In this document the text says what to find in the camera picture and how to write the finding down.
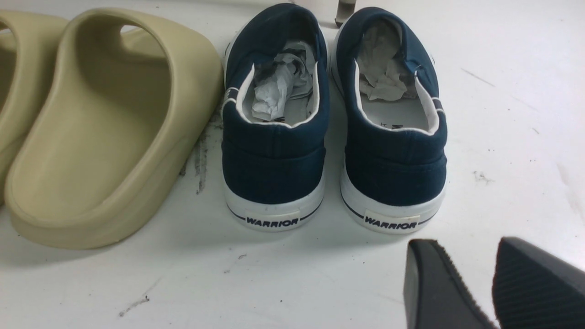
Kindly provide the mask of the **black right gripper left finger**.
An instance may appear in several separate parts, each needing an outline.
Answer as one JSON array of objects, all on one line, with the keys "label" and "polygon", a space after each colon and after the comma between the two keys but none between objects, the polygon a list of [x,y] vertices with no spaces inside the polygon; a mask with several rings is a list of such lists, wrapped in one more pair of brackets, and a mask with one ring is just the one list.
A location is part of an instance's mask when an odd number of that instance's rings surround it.
[{"label": "black right gripper left finger", "polygon": [[408,329],[495,329],[436,240],[408,242],[404,276]]}]

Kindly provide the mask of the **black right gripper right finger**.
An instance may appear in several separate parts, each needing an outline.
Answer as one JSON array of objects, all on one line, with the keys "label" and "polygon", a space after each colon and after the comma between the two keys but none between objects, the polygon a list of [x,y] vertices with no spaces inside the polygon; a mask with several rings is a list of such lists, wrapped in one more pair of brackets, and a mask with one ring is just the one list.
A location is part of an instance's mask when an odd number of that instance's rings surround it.
[{"label": "black right gripper right finger", "polygon": [[582,329],[585,273],[518,237],[503,237],[492,285],[502,329]]}]

